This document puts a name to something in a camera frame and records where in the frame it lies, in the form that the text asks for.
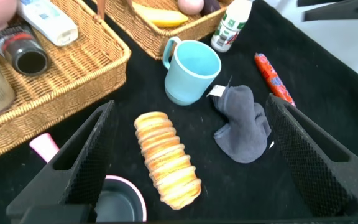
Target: white bottle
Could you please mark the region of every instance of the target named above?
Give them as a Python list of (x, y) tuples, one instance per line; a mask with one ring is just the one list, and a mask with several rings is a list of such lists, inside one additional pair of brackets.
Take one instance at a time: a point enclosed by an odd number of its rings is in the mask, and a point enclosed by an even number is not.
[(254, 0), (234, 0), (226, 9), (211, 39), (211, 46), (218, 52), (227, 52), (245, 26)]
[(48, 0), (19, 0), (17, 13), (56, 46), (78, 38), (73, 20)]

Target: bread roll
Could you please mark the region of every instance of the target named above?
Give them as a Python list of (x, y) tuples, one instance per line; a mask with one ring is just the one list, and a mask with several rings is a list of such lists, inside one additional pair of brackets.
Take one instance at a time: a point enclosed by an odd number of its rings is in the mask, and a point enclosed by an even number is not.
[(134, 126), (145, 165), (161, 201), (174, 210), (192, 203), (201, 193), (201, 180), (168, 116), (162, 112), (142, 114)]

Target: white tag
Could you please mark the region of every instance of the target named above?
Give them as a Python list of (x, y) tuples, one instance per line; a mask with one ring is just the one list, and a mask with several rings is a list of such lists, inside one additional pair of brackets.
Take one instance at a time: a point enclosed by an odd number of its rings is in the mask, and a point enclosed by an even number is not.
[(208, 93), (206, 96), (208, 97), (209, 95), (213, 95), (213, 96), (222, 97), (225, 89), (226, 86), (215, 85), (214, 88), (212, 88), (212, 90), (210, 91), (210, 93)]

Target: gray cloth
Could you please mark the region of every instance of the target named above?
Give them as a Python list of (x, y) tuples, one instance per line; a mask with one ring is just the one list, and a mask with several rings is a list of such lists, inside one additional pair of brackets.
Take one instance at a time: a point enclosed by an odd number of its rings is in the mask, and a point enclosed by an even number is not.
[(212, 96), (214, 105), (229, 123), (215, 132), (219, 147), (233, 160), (250, 163), (266, 150), (272, 132), (265, 111), (248, 86), (226, 87), (222, 97)]

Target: wicker basket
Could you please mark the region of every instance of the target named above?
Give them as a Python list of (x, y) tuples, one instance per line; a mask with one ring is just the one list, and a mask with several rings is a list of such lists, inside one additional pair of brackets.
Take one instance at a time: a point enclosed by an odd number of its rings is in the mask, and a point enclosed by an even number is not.
[(25, 77), (0, 56), (0, 70), (16, 92), (0, 115), (0, 155), (40, 134), (125, 83), (128, 46), (82, 0), (52, 0), (78, 26), (79, 37), (56, 47), (35, 31), (52, 61), (47, 73)]
[[(143, 6), (179, 11), (176, 0), (134, 0)], [(128, 33), (151, 57), (161, 59), (169, 38), (199, 40), (214, 32), (232, 0), (219, 0), (221, 9), (207, 16), (189, 16), (188, 22), (174, 28), (158, 28), (139, 13), (133, 11), (125, 1), (107, 0), (106, 14)]]

